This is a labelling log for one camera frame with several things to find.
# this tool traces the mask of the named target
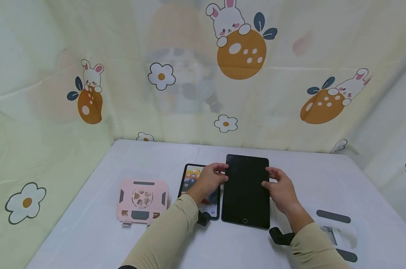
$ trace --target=tablet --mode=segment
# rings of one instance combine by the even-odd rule
[[[187,164],[185,165],[185,170],[183,171],[182,182],[180,184],[179,194],[177,197],[186,193],[192,186],[198,181],[200,173],[202,172],[205,165],[200,164]],[[211,195],[205,197],[201,202],[198,210],[204,213],[207,212],[210,215],[211,220],[219,219],[220,211],[220,195],[221,187],[218,187]]]
[[[270,195],[262,187],[269,180],[266,158],[228,154],[225,171],[222,216],[225,222],[268,229],[270,227]]]

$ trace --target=table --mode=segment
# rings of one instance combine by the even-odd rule
[[[123,178],[166,181],[170,206],[177,198],[185,164],[225,162],[227,154],[268,158],[270,166],[290,176],[305,207],[361,219],[368,232],[365,268],[406,268],[406,224],[347,156],[120,139],[27,269],[118,268],[146,230],[143,224],[123,228],[115,218]],[[271,227],[289,232],[273,202],[270,210]],[[207,227],[195,226],[172,268],[294,268],[293,264],[288,247],[275,245],[267,230],[217,220]]]

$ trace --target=pink tablet stand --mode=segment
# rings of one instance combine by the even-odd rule
[[[116,217],[123,226],[151,224],[167,209],[168,185],[164,181],[124,179],[120,184]]]

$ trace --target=fabric backdrop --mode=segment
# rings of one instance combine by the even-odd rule
[[[406,221],[405,62],[406,0],[1,0],[0,268],[118,138],[347,153]]]

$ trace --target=black clamp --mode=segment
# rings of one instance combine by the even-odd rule
[[[282,234],[281,230],[278,227],[273,227],[269,230],[269,234],[273,239],[274,243],[277,245],[282,246],[289,246],[291,245],[291,241],[293,240],[295,234],[290,232],[288,234]]]
[[[200,210],[198,211],[198,220],[197,224],[200,224],[203,227],[206,227],[206,225],[209,223],[210,220],[210,214],[207,212],[201,213]]]

